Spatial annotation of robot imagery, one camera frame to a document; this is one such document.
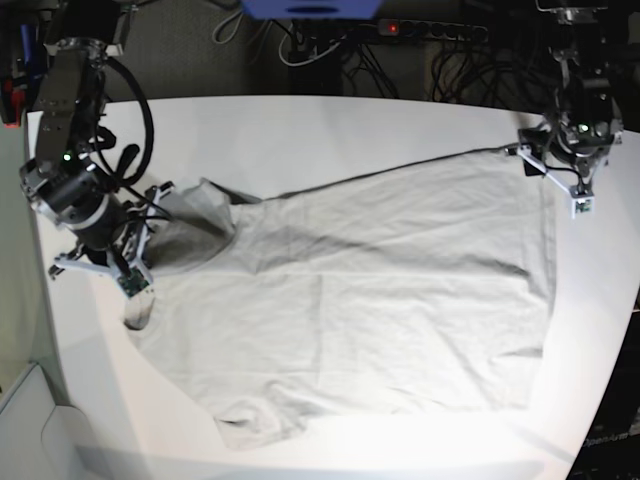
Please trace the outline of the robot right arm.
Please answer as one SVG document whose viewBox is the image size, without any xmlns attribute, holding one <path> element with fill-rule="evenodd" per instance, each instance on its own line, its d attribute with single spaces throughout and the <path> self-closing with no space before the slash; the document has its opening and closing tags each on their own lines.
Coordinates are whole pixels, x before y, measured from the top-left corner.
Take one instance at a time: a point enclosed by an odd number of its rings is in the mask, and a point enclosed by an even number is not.
<svg viewBox="0 0 640 480">
<path fill-rule="evenodd" d="M 140 84 L 118 58 L 140 5 L 61 2 L 43 42 L 49 65 L 36 98 L 41 117 L 35 152 L 20 170 L 32 209 L 76 239 L 71 251 L 55 257 L 49 276 L 71 270 L 104 274 L 129 295 L 153 281 L 144 260 L 150 222 L 171 218 L 159 204 L 170 185 L 145 194 L 134 189 L 151 163 L 155 128 Z M 104 154 L 116 137 L 101 124 L 108 70 L 128 85 L 144 128 L 143 144 L 126 146 L 114 166 Z M 120 191 L 134 193 L 133 200 L 119 200 Z"/>
</svg>

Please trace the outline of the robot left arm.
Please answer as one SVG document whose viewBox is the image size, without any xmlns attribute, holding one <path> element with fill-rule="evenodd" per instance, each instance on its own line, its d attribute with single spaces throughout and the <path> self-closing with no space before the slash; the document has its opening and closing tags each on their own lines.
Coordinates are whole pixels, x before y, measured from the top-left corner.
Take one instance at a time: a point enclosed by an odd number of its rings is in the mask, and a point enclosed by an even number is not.
<svg viewBox="0 0 640 480">
<path fill-rule="evenodd" d="M 506 153 L 523 160 L 527 175 L 551 180 L 580 212 L 593 206 L 593 181 L 624 130 L 608 78 L 600 23 L 607 1 L 538 1 L 554 18 L 550 53 L 561 82 L 540 124 L 518 131 Z"/>
</svg>

